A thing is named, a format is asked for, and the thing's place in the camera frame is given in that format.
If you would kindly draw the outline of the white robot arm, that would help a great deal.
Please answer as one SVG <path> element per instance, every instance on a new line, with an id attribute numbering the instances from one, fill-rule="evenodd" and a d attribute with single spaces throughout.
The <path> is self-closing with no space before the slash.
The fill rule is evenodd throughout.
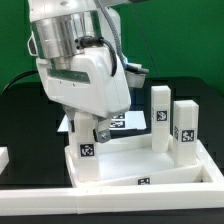
<path id="1" fill-rule="evenodd" d="M 63 105 L 70 139 L 110 140 L 114 116 L 129 110 L 126 66 L 99 0 L 28 0 L 30 54 L 50 100 Z"/>

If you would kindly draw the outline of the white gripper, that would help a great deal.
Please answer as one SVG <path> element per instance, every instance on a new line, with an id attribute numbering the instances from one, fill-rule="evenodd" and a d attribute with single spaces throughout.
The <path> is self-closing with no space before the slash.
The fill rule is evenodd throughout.
<path id="1" fill-rule="evenodd" d="M 70 131 L 75 131 L 74 116 L 76 108 L 100 117 L 96 118 L 94 137 L 99 143 L 111 139 L 111 119 L 129 110 L 131 99 L 125 72 L 117 61 L 117 72 L 111 76 L 111 57 L 107 47 L 85 48 L 84 54 L 70 59 L 71 72 L 88 75 L 89 82 L 66 80 L 52 77 L 52 64 L 47 59 L 36 59 L 38 72 L 48 98 L 70 106 L 65 113 L 69 120 Z"/>

